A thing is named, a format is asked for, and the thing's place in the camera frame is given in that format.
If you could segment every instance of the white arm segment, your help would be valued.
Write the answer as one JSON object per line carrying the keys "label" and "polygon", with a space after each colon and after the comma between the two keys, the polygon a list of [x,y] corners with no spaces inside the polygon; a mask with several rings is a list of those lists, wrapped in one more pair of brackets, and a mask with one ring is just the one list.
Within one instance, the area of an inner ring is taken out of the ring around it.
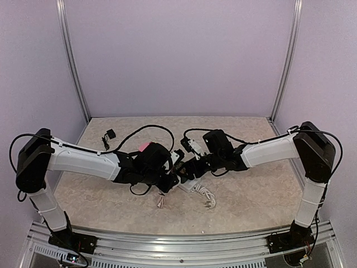
{"label": "white arm segment", "polygon": [[306,179],[299,210],[295,217],[297,225],[305,228],[311,225],[315,213],[321,204],[321,198],[326,186],[327,184],[325,183],[314,183],[312,180]]}
{"label": "white arm segment", "polygon": [[57,232],[66,228],[67,220],[65,213],[58,205],[47,180],[46,185],[46,189],[41,189],[37,193],[27,195],[31,198],[38,213],[44,217],[49,227],[54,232]]}
{"label": "white arm segment", "polygon": [[70,143],[64,142],[58,138],[53,138],[53,140],[60,144],[51,144],[51,147],[55,152],[51,155],[49,166],[47,168],[48,170],[62,170],[88,174],[107,180],[114,180],[117,177],[120,167],[118,165],[118,157],[115,154],[101,155],[80,151],[62,146],[61,144],[70,145]]}
{"label": "white arm segment", "polygon": [[299,158],[293,138],[297,133],[272,141],[246,145],[241,154],[248,168],[283,159]]}
{"label": "white arm segment", "polygon": [[[296,135],[297,133],[293,133],[276,140],[247,145],[243,148],[241,154],[243,162],[248,168],[251,168],[278,160],[300,158],[293,141]],[[302,199],[295,218],[297,225],[305,228],[311,225],[325,188],[325,183],[314,183],[312,180],[306,179]]]}

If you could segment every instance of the lavender backdrop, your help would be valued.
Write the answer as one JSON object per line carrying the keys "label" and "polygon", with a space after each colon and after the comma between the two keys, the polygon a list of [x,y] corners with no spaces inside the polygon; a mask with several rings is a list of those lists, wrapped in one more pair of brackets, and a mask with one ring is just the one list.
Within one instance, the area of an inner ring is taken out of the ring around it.
{"label": "lavender backdrop", "polygon": [[67,1],[91,115],[269,116],[294,0]]}
{"label": "lavender backdrop", "polygon": [[[66,62],[54,1],[0,2],[0,252],[1,266],[15,267],[36,218],[16,199],[8,160],[12,139],[47,127],[75,142],[85,127]],[[15,146],[14,156],[26,139]],[[51,175],[52,185],[57,179]]]}
{"label": "lavender backdrop", "polygon": [[331,219],[348,267],[357,252],[357,2],[304,1],[279,130],[310,120],[344,145],[322,216]]}

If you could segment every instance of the marble tabletop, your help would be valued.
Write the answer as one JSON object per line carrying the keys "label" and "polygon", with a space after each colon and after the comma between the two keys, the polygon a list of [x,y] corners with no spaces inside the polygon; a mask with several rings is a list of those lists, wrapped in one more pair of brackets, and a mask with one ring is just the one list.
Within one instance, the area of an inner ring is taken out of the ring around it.
{"label": "marble tabletop", "polygon": [[[109,140],[115,148],[134,130],[147,124],[163,125],[175,136],[175,149],[182,148],[180,139],[188,128],[221,128],[226,133],[246,141],[274,136],[263,117],[121,117],[93,118],[79,145],[103,150],[101,137],[113,129],[117,137]],[[190,132],[204,149],[204,132]],[[143,130],[122,147],[136,151],[139,145],[155,141],[167,148],[170,136],[154,128]],[[185,159],[192,158],[186,154]],[[128,184],[116,184],[89,175],[64,172],[55,191],[61,207],[76,226],[156,235],[199,235],[254,231],[291,224],[301,199],[301,188],[287,160],[264,164],[247,171],[229,172],[216,178],[202,177],[201,184],[216,196],[217,205],[208,209],[206,198],[198,193],[187,194],[179,188],[170,191],[166,205],[156,207],[158,189],[147,195],[135,196]],[[146,185],[137,185],[137,192]]]}

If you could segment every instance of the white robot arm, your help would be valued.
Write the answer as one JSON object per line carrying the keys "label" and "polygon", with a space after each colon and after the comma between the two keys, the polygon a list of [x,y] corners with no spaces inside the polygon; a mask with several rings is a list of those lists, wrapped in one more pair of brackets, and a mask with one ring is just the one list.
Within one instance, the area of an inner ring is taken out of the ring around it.
{"label": "white robot arm", "polygon": [[306,184],[298,212],[290,231],[271,235],[268,244],[271,253],[301,247],[306,242],[314,242],[310,226],[325,200],[327,184],[332,175],[336,151],[324,133],[311,122],[305,122],[300,128],[289,130],[280,137],[246,142],[233,148],[227,138],[229,135],[222,130],[211,130],[203,136],[210,152],[208,155],[197,152],[199,145],[184,134],[181,144],[187,152],[193,152],[195,158],[185,162],[177,174],[184,183],[221,168],[243,171],[269,162],[300,158],[306,172]]}

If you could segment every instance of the black electrical wire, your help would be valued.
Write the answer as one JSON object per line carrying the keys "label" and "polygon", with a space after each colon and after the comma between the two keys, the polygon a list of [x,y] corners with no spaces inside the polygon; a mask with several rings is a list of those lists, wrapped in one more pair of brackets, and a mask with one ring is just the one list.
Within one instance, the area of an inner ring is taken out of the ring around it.
{"label": "black electrical wire", "polygon": [[89,267],[89,261],[87,260],[86,257],[84,257],[79,250],[75,250],[74,248],[70,247],[69,245],[67,245],[65,242],[63,242],[61,239],[58,238],[58,236],[55,234],[55,232],[50,228],[49,224],[46,222],[46,220],[44,219],[45,224],[47,225],[47,228],[50,230],[50,233],[53,237],[55,237],[65,248],[68,248],[74,252],[76,252],[78,254],[78,256],[82,257],[85,261],[85,266],[71,266],[71,267],[77,267],[77,268],[87,268]]}
{"label": "black electrical wire", "polygon": [[316,225],[315,241],[314,241],[314,243],[313,243],[313,245],[312,245],[312,248],[311,248],[311,250],[310,250],[308,256],[311,256],[311,254],[312,254],[312,252],[313,252],[313,249],[314,249],[315,246],[316,246],[317,236],[319,235],[319,223],[317,222],[317,220],[318,220],[318,218],[319,218],[318,215],[317,215],[318,212],[319,212],[319,210],[317,210],[317,211],[316,211],[316,214],[315,214],[315,225]]}
{"label": "black electrical wire", "polygon": [[[187,137],[186,134],[191,132],[191,131],[212,131],[212,129],[209,129],[209,128],[189,128],[188,130],[185,130],[184,137]],[[235,137],[233,137],[233,136],[231,136],[231,135],[229,135],[227,133],[225,133],[225,135],[227,137],[231,138],[234,141],[238,141],[238,142],[243,143],[243,144],[249,144],[249,142],[246,142],[246,141],[241,140],[239,138],[235,138]]]}
{"label": "black electrical wire", "polygon": [[129,189],[130,189],[130,192],[131,192],[133,195],[146,195],[146,194],[150,191],[152,185],[147,185],[147,186],[148,186],[148,187],[147,187],[146,191],[145,191],[144,193],[142,193],[142,194],[134,193],[134,191],[132,190],[133,185],[131,185]]}
{"label": "black electrical wire", "polygon": [[213,176],[215,176],[215,177],[221,177],[221,176],[227,174],[228,172],[229,172],[229,170],[226,170],[225,172],[223,172],[223,173],[221,173],[221,174],[214,174],[214,173],[211,171],[211,174],[212,174]]}
{"label": "black electrical wire", "polygon": [[42,137],[40,135],[36,135],[36,134],[31,134],[31,133],[24,133],[24,134],[21,134],[21,135],[18,135],[16,138],[13,139],[13,141],[11,142],[10,144],[10,148],[9,148],[9,159],[10,159],[10,164],[11,164],[11,167],[13,169],[13,171],[15,171],[15,173],[17,173],[17,170],[15,168],[15,165],[13,164],[13,161],[12,161],[12,147],[13,145],[15,144],[15,142],[19,139],[19,138],[22,138],[22,137],[36,137],[36,138],[41,138],[45,141],[48,141],[48,142],[53,142],[55,144],[59,144],[57,141],[54,141],[54,140],[51,140],[49,138],[46,138],[46,137]]}
{"label": "black electrical wire", "polygon": [[23,196],[23,198],[20,198],[21,193],[23,193],[23,191],[21,191],[21,190],[18,191],[18,193],[17,193],[17,200],[22,203],[23,201],[26,200],[27,194],[25,193],[24,196]]}
{"label": "black electrical wire", "polygon": [[131,133],[130,135],[128,135],[125,139],[123,139],[123,141],[119,144],[119,146],[118,146],[117,148],[115,148],[114,150],[108,151],[108,152],[102,152],[102,154],[105,155],[105,154],[110,154],[110,153],[112,153],[112,152],[119,151],[120,148],[122,148],[122,146],[124,145],[124,143],[126,143],[127,140],[129,140],[132,136],[134,136],[134,135],[137,134],[138,132],[142,131],[143,129],[149,128],[149,127],[160,128],[160,129],[165,130],[166,132],[168,132],[168,133],[170,134],[171,139],[172,139],[172,144],[171,144],[171,148],[169,149],[169,152],[171,152],[172,149],[173,149],[173,146],[174,146],[174,144],[175,144],[175,138],[174,138],[172,132],[171,132],[168,128],[163,127],[163,126],[160,126],[160,125],[146,125],[146,126],[143,126],[143,127],[139,128],[139,129],[135,130],[133,133]]}

